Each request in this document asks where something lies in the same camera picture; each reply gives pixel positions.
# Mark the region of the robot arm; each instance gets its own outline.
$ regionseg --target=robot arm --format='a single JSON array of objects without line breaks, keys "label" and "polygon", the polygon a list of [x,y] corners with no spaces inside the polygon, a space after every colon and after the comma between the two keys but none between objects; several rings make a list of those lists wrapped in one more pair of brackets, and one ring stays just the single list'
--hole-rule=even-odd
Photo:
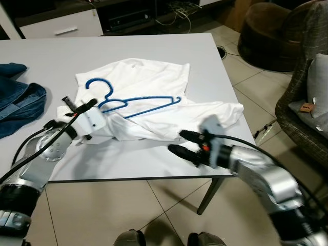
[{"label": "robot arm", "polygon": [[283,246],[327,246],[327,234],[308,215],[295,178],[263,153],[241,146],[226,146],[212,134],[221,134],[217,118],[211,116],[200,127],[202,133],[181,131],[180,135],[197,143],[194,153],[182,146],[169,150],[197,166],[223,167],[239,177],[258,195],[270,216]]},{"label": "robot arm", "polygon": [[22,245],[17,244],[17,239],[21,238],[22,242],[26,236],[37,200],[72,140],[90,139],[91,133],[106,125],[102,113],[97,107],[93,107],[97,103],[96,100],[91,100],[79,108],[76,108],[68,98],[63,100],[73,113],[46,124],[51,129],[27,143],[23,158],[17,161],[13,168],[53,141],[73,117],[77,117],[76,120],[41,154],[0,183],[1,245]]}]

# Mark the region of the beige floor tile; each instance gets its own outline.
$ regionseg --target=beige floor tile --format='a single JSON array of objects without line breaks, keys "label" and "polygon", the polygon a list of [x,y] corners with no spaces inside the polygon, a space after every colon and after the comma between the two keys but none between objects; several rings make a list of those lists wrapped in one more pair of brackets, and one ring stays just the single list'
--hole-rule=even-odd
[{"label": "beige floor tile", "polygon": [[213,20],[210,16],[204,16],[192,21],[191,33],[210,32],[213,28],[222,26],[219,22]]},{"label": "beige floor tile", "polygon": [[[235,54],[235,55],[239,55],[238,49],[237,49],[237,45],[234,43],[230,43],[228,45],[226,45],[225,50],[230,53],[230,54]],[[254,67],[253,65],[247,63],[245,60],[243,60],[240,56],[235,56],[235,55],[230,55],[227,54],[227,56],[233,57],[235,59],[237,59],[238,61],[240,61],[241,63],[243,63],[245,66],[249,67],[250,69],[256,71],[257,73],[262,72],[263,69],[262,68],[258,68],[258,67]]]},{"label": "beige floor tile", "polygon": [[223,59],[223,65],[232,85],[236,85],[258,73],[257,70],[246,66],[231,56],[226,56]]},{"label": "beige floor tile", "polygon": [[212,33],[212,36],[213,36],[213,39],[214,39],[214,42],[216,45],[225,46],[225,45],[231,43],[229,40],[225,39],[224,37],[220,36],[219,34],[213,32],[213,31],[211,33]]},{"label": "beige floor tile", "polygon": [[309,158],[284,132],[278,133],[260,147],[275,156],[312,191],[320,185],[321,177],[311,168]]},{"label": "beige floor tile", "polygon": [[294,71],[293,72],[284,72],[284,74],[288,75],[289,77],[293,77],[293,73],[294,73]]},{"label": "beige floor tile", "polygon": [[235,30],[224,25],[216,27],[212,30],[221,37],[224,37],[225,39],[229,40],[231,43],[238,41],[240,36],[239,32],[236,32]]},{"label": "beige floor tile", "polygon": [[264,75],[265,77],[269,78],[273,82],[280,84],[284,88],[288,87],[289,82],[292,79],[290,76],[288,76],[284,73],[281,73],[281,72],[264,70],[261,72],[261,74]]},{"label": "beige floor tile", "polygon": [[147,246],[183,246],[165,214],[159,216],[141,231],[145,235]]},{"label": "beige floor tile", "polygon": [[202,231],[220,237],[227,245],[280,246],[267,213],[253,191],[237,178],[228,178],[205,212],[196,214],[209,184],[192,193],[167,211],[167,215],[187,245],[191,232]]},{"label": "beige floor tile", "polygon": [[46,193],[37,201],[26,240],[33,246],[57,246]]},{"label": "beige floor tile", "polygon": [[56,183],[47,194],[59,246],[112,245],[163,213],[146,181]]},{"label": "beige floor tile", "polygon": [[166,211],[209,180],[209,178],[162,179],[148,182]]},{"label": "beige floor tile", "polygon": [[230,44],[226,45],[224,48],[230,54],[239,55],[237,46],[234,43],[230,43]]},{"label": "beige floor tile", "polygon": [[[238,91],[236,88],[234,88],[234,91],[236,93],[236,96],[238,98],[238,101],[244,105],[244,116],[246,118],[246,121],[248,123],[248,126],[251,129],[252,134],[254,135],[255,132],[262,127],[264,127],[265,124],[268,124],[272,120],[274,120],[274,117],[269,114],[267,111],[265,111],[263,108],[258,106],[256,103],[251,101],[248,97],[246,97],[244,94],[242,94],[240,91]],[[267,141],[274,135],[278,134],[281,131],[281,128],[278,123],[273,124],[273,127],[266,133],[261,133],[256,138],[256,143],[261,144],[262,142]]]},{"label": "beige floor tile", "polygon": [[276,104],[286,90],[274,80],[261,73],[235,85],[235,88],[257,105],[260,105],[272,116],[275,116]]}]

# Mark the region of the blue clothes hanger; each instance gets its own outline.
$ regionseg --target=blue clothes hanger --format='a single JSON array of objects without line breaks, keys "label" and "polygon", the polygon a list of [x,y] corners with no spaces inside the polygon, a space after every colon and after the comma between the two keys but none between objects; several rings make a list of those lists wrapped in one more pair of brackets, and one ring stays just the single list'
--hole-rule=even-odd
[{"label": "blue clothes hanger", "polygon": [[106,103],[109,103],[110,101],[119,101],[119,102],[123,103],[123,105],[121,105],[121,106],[117,106],[117,107],[114,107],[114,108],[111,108],[111,109],[103,110],[102,111],[103,113],[107,113],[107,112],[110,112],[110,111],[113,111],[113,110],[117,110],[117,109],[127,107],[129,105],[130,101],[137,101],[137,100],[144,100],[144,99],[170,99],[171,100],[171,102],[168,103],[168,104],[164,104],[164,105],[152,108],[152,109],[144,110],[144,111],[141,111],[141,112],[138,112],[138,113],[135,113],[135,114],[131,114],[129,116],[125,116],[124,119],[131,118],[133,116],[137,116],[137,115],[141,115],[141,114],[145,114],[145,113],[148,113],[148,112],[151,112],[151,111],[154,111],[154,110],[157,110],[157,109],[161,109],[161,108],[164,108],[164,107],[167,107],[167,106],[170,106],[170,105],[174,105],[174,104],[177,104],[181,101],[181,97],[179,97],[179,96],[177,96],[177,101],[174,101],[173,96],[142,96],[142,97],[134,97],[134,98],[128,98],[128,99],[108,99],[114,92],[114,89],[113,89],[111,83],[108,80],[104,79],[104,78],[92,78],[92,79],[90,79],[86,82],[86,88],[89,89],[90,84],[92,82],[95,82],[95,81],[105,82],[108,85],[109,90],[110,90],[109,93],[105,95],[105,100],[102,101],[101,103],[99,103],[99,105],[98,105],[99,109],[103,105],[105,105]]}]

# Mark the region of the cabinet drawer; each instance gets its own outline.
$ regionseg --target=cabinet drawer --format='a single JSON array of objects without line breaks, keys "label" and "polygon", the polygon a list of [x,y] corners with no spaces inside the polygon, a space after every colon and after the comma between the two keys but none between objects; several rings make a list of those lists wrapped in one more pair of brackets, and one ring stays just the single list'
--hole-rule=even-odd
[{"label": "cabinet drawer", "polygon": [[25,38],[103,35],[96,10],[88,10],[20,27]]}]

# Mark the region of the orange light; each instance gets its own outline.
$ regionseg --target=orange light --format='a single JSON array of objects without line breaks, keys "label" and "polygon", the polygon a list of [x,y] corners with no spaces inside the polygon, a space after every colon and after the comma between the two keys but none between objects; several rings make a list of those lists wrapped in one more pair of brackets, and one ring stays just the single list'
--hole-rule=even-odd
[{"label": "orange light", "polygon": [[210,151],[210,147],[208,147],[207,145],[203,145],[202,149],[205,150],[205,151]]}]

